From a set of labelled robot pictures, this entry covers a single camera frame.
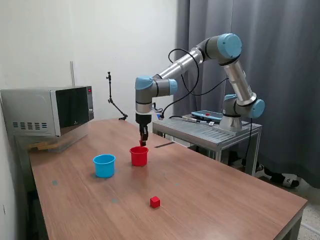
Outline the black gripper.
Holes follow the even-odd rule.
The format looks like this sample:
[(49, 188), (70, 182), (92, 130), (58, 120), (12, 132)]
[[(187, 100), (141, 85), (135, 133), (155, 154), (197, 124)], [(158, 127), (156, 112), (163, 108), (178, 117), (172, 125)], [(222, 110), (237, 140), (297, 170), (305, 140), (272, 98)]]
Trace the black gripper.
[(152, 115), (151, 114), (139, 114), (135, 113), (135, 121), (139, 125), (139, 133), (140, 133), (140, 140), (139, 143), (141, 146), (146, 146), (148, 137), (149, 137), (149, 131), (148, 131), (148, 124), (152, 121)]

